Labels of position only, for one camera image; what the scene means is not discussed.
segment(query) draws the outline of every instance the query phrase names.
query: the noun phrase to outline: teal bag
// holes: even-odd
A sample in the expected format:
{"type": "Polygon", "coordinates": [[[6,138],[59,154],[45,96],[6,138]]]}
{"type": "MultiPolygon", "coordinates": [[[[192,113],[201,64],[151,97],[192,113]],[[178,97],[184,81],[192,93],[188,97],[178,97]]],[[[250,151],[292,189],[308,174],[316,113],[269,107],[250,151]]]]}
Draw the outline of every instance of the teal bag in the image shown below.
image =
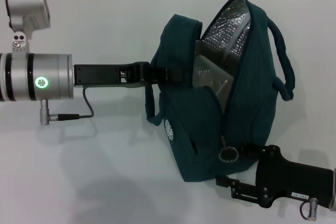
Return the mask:
{"type": "Polygon", "coordinates": [[[202,38],[201,31],[202,23],[174,15],[163,30],[151,65],[182,69],[183,83],[159,84],[160,111],[156,115],[153,89],[145,87],[147,120],[155,125],[164,120],[186,182],[249,169],[253,161],[239,159],[237,150],[246,143],[265,145],[278,92],[289,101],[295,87],[281,32],[261,8],[248,0],[229,0],[202,38]],[[285,84],[275,73],[268,29],[274,36],[285,84]],[[198,58],[208,61],[211,69],[198,71],[198,58]],[[204,77],[213,74],[213,69],[232,77],[221,84],[222,96],[214,88],[217,79],[204,77]],[[201,82],[197,83],[200,72],[201,82]]]}

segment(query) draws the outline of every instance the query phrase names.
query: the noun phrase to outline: silver insulated lining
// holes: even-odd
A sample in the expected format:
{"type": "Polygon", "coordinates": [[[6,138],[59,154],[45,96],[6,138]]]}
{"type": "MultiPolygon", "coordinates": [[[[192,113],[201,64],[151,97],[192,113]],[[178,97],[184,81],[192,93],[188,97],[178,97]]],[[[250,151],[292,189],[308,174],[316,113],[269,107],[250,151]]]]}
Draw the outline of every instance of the silver insulated lining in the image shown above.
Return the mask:
{"type": "Polygon", "coordinates": [[[240,57],[249,28],[247,5],[244,0],[235,0],[221,13],[204,41],[216,49],[224,49],[240,57]]]}
{"type": "Polygon", "coordinates": [[[235,0],[213,23],[204,40],[196,45],[193,86],[209,86],[223,113],[249,28],[247,5],[244,0],[235,0]]]}

